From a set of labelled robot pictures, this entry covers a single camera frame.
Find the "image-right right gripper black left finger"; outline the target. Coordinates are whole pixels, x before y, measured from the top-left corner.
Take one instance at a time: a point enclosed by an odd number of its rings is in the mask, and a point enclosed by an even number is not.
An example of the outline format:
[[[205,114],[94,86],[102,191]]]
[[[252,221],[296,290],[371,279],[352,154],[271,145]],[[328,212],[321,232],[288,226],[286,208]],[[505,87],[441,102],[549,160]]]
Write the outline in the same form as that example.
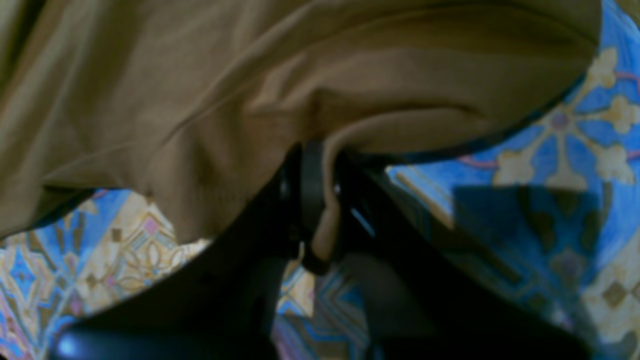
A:
[[[323,147],[297,145],[231,226],[178,271],[61,332],[52,360],[278,358],[270,331],[288,262],[323,209]]]

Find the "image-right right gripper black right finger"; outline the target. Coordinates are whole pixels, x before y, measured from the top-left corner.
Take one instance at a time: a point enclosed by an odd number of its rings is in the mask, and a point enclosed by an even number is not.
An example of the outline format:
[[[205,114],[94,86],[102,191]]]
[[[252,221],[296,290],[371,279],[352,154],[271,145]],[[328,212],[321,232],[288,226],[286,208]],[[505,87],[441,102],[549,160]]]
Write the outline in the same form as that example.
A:
[[[473,280],[410,223],[394,198],[341,154],[334,259],[362,291],[367,360],[588,360],[575,335]]]

